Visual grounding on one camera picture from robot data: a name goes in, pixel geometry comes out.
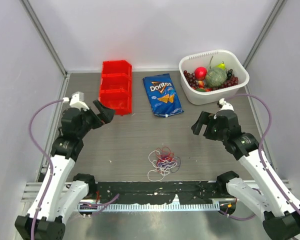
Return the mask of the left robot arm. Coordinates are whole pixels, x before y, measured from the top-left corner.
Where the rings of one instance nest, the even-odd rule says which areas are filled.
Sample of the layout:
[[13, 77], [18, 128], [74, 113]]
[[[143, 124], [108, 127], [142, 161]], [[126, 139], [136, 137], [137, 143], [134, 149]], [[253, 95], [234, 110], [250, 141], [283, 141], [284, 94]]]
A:
[[62, 191], [84, 146], [83, 138], [89, 131], [109, 124], [115, 115], [115, 110], [98, 100], [93, 101], [99, 111], [95, 114], [77, 93], [52, 102], [55, 103], [68, 103], [70, 107], [62, 114], [59, 136], [51, 152], [38, 148], [48, 161], [48, 170], [32, 206], [25, 216], [19, 215], [15, 220], [14, 226], [24, 240], [63, 239], [66, 223], [80, 201], [96, 195], [94, 176], [82, 173], [74, 177], [66, 193]]

